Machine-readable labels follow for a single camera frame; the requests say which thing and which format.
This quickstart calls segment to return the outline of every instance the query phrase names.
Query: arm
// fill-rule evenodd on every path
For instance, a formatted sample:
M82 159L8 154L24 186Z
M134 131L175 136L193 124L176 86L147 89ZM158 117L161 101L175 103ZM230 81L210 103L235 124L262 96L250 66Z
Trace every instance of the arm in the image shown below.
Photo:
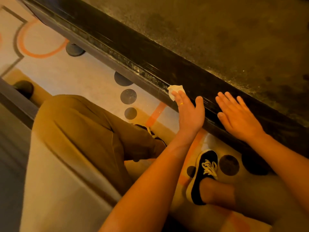
M179 132L114 207L100 232L163 228L185 157L205 118L202 97L196 98L195 108L185 93L173 95L179 106Z
M309 214L309 160L267 135L241 97L218 93L222 112L218 118L226 130L248 143L280 176L300 205Z

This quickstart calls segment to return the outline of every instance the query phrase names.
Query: brown pants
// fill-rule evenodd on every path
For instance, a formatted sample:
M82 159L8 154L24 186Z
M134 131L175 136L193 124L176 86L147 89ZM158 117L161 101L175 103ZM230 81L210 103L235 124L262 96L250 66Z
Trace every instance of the brown pants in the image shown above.
M155 148L147 131L81 96L46 101L33 126L21 232L98 231L133 184L124 160L152 158ZM273 231L309 228L277 176L252 177L235 188L237 211Z

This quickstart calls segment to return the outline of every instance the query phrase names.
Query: white napkin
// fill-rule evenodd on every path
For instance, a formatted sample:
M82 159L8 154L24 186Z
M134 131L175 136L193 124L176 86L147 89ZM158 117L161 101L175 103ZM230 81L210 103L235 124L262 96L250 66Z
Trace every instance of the white napkin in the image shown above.
M178 91L180 91L180 90L181 90L182 92L186 93L186 92L184 91L182 85L171 85L171 86L168 87L168 95L170 96L170 98L171 98L173 101L175 101L175 97L172 95L172 92L173 92L173 91L178 92Z

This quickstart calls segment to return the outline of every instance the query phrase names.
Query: hand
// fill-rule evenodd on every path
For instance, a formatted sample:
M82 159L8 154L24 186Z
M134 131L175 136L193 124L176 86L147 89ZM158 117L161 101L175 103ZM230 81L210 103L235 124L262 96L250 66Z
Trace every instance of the hand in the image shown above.
M223 111L218 113L218 118L230 134L247 143L265 134L240 96L237 102L229 92L225 95L219 92L216 101Z
M192 104L188 96L179 91L173 91L175 101L179 110L179 132L192 135L195 138L198 131L202 128L205 120L205 107L201 96L195 99L196 107Z

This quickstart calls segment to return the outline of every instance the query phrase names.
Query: forearm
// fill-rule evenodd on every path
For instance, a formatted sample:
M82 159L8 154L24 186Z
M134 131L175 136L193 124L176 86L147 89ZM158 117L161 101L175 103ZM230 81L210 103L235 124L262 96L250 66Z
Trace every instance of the forearm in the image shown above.
M115 206L100 231L161 230L194 138L195 135L178 133Z
M248 144L266 160L309 213L309 160L266 134Z

